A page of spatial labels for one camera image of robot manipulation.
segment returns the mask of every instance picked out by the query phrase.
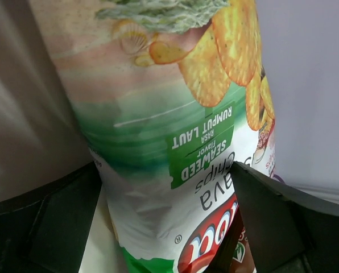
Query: snack bag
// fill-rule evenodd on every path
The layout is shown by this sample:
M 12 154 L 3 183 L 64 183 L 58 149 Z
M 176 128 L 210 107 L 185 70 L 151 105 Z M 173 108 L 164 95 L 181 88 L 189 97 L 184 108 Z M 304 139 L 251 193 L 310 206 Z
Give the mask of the snack bag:
M 30 4 L 129 272 L 203 272 L 237 210 L 231 163 L 274 171 L 255 1 Z
M 257 273 L 245 229 L 243 229 L 243 232 L 239 237 L 229 273 Z

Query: white wall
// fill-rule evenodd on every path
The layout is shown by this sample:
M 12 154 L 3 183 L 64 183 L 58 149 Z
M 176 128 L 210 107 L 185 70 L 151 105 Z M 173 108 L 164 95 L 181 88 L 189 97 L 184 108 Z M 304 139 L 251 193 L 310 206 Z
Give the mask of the white wall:
M 88 161 L 26 1 L 0 1 L 0 201 Z
M 339 0 L 258 0 L 286 183 L 339 195 Z

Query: halal logo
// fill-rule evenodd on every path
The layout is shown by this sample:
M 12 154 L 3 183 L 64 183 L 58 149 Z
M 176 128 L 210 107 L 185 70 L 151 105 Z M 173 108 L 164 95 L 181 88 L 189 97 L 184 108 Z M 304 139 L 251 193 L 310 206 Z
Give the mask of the halal logo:
M 239 263 L 242 263 L 245 257 L 245 246 L 238 242 L 237 248 L 234 251 L 233 259 Z

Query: chip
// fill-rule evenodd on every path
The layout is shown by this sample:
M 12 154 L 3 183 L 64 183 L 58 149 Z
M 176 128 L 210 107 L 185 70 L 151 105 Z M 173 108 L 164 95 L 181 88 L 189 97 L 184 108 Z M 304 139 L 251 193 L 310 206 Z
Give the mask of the chip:
M 267 125 L 264 128 L 265 131 L 270 132 L 274 123 L 274 119 L 267 115 Z
M 157 41 L 151 43 L 149 54 L 155 64 L 172 64 L 183 59 L 188 52 L 175 45 L 169 45 L 165 42 Z
M 245 107 L 249 127 L 258 131 L 262 126 L 259 119 L 261 104 L 261 76 L 256 73 L 245 89 Z
M 220 61 L 229 78 L 247 86 L 262 62 L 262 41 L 254 0 L 231 0 L 213 18 Z
M 153 34 L 153 37 L 152 37 L 152 42 L 157 41 L 157 40 L 158 40 L 158 37 L 159 37 L 159 33 L 158 33 L 158 32 L 155 32 L 155 33 Z
M 147 52 L 135 57 L 134 63 L 139 67 L 149 67 L 150 65 L 154 64 L 151 56 Z
M 259 127 L 262 128 L 263 125 L 267 122 L 267 118 L 268 118 L 268 113 L 267 113 L 267 110 L 264 106 L 264 103 L 263 103 L 263 100 L 262 100 L 262 97 L 260 99 L 260 104 L 259 104 Z
M 230 78 L 225 73 L 209 27 L 179 68 L 196 101 L 205 107 L 218 105 L 229 90 Z
M 264 102 L 264 106 L 267 109 L 268 115 L 270 116 L 270 118 L 274 119 L 275 118 L 274 108 L 267 76 L 263 78 L 261 83 L 261 97 Z

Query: seashell illustration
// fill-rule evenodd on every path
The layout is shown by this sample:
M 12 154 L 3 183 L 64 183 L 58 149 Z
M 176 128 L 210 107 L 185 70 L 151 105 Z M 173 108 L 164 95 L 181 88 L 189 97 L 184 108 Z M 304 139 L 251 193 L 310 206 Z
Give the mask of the seashell illustration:
M 128 54 L 136 54 L 148 46 L 153 35 L 132 20 L 119 20 L 111 30 L 111 37 L 118 39 L 122 50 Z

